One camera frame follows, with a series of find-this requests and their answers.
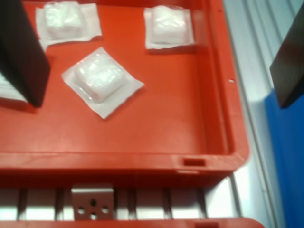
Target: blue surface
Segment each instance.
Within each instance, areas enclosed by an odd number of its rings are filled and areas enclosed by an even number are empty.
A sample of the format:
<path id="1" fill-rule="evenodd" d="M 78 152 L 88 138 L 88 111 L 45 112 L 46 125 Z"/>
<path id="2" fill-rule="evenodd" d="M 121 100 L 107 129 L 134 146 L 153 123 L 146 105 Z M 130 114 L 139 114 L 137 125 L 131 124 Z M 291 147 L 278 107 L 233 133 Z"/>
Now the blue surface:
<path id="1" fill-rule="evenodd" d="M 280 109 L 273 91 L 265 105 L 286 224 L 304 228 L 304 95 Z"/>

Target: gauze pad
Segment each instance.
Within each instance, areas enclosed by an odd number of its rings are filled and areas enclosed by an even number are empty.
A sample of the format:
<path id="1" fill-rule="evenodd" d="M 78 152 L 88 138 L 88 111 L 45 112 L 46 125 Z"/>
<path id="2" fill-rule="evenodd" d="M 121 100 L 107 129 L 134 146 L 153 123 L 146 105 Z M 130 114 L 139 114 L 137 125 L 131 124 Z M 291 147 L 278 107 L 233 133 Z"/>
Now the gauze pad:
<path id="1" fill-rule="evenodd" d="M 104 119 L 144 85 L 102 47 L 69 68 L 62 78 Z"/>
<path id="2" fill-rule="evenodd" d="M 145 8 L 147 49 L 173 48 L 194 44 L 191 14 L 181 7 Z"/>
<path id="3" fill-rule="evenodd" d="M 48 3 L 43 10 L 45 25 L 52 40 L 79 38 L 85 34 L 86 24 L 78 3 Z"/>
<path id="4" fill-rule="evenodd" d="M 77 2 L 50 2 L 36 8 L 37 33 L 46 45 L 90 41 L 101 36 L 97 5 Z"/>

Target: orange plastic bin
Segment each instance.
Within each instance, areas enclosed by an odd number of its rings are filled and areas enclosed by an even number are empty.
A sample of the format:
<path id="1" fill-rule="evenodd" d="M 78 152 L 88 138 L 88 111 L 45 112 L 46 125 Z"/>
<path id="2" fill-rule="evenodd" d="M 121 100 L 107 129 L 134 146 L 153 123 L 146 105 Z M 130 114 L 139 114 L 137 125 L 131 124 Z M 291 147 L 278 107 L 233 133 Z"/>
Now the orange plastic bin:
<path id="1" fill-rule="evenodd" d="M 248 218 L 154 221 L 1 222 L 1 228 L 263 228 Z"/>
<path id="2" fill-rule="evenodd" d="M 222 0 L 97 3 L 102 38 L 50 46 L 43 107 L 0 106 L 1 185 L 212 185 L 240 167 L 248 144 Z M 145 49 L 144 7 L 191 9 L 196 46 Z M 41 2 L 24 2 L 35 25 Z M 145 83 L 108 119 L 61 74 L 99 47 Z"/>

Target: bracket hole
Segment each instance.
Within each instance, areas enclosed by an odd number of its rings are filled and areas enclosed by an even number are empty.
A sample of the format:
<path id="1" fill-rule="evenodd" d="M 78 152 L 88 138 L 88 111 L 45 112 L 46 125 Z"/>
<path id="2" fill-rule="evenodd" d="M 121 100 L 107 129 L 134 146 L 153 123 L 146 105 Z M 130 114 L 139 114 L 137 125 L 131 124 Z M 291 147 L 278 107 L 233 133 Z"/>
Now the bracket hole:
<path id="1" fill-rule="evenodd" d="M 91 199 L 90 205 L 91 205 L 92 207 L 96 207 L 97 201 L 96 201 L 95 199 Z"/>
<path id="2" fill-rule="evenodd" d="M 91 220 L 97 220 L 97 215 L 95 212 L 91 213 Z"/>
<path id="3" fill-rule="evenodd" d="M 101 211 L 102 211 L 104 214 L 107 214 L 107 213 L 109 213 L 109 207 L 108 207 L 108 206 L 103 206 L 103 208 L 101 208 Z"/>
<path id="4" fill-rule="evenodd" d="M 184 166 L 206 166 L 205 159 L 185 158 Z"/>
<path id="5" fill-rule="evenodd" d="M 77 212 L 78 212 L 79 214 L 84 214 L 84 213 L 85 213 L 84 207 L 79 207 L 78 210 L 77 210 Z"/>

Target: screw hole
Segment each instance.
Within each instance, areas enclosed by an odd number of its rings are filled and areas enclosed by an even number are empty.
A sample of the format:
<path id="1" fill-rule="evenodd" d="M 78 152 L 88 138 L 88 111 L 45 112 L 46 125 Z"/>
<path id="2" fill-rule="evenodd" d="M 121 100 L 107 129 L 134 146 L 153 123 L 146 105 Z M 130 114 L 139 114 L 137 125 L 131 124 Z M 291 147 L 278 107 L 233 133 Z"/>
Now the screw hole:
<path id="1" fill-rule="evenodd" d="M 79 207 L 79 208 L 78 208 L 78 213 L 79 213 L 79 214 L 84 214 L 84 213 L 85 213 L 84 207 Z"/>
<path id="2" fill-rule="evenodd" d="M 96 201 L 95 199 L 91 199 L 90 205 L 91 205 L 92 207 L 96 207 L 97 201 Z"/>
<path id="3" fill-rule="evenodd" d="M 97 215 L 95 212 L 91 213 L 91 220 L 97 220 Z"/>
<path id="4" fill-rule="evenodd" d="M 103 208 L 101 208 L 101 211 L 102 211 L 104 214 L 107 214 L 107 213 L 109 213 L 109 207 L 108 207 L 108 206 L 103 206 Z"/>

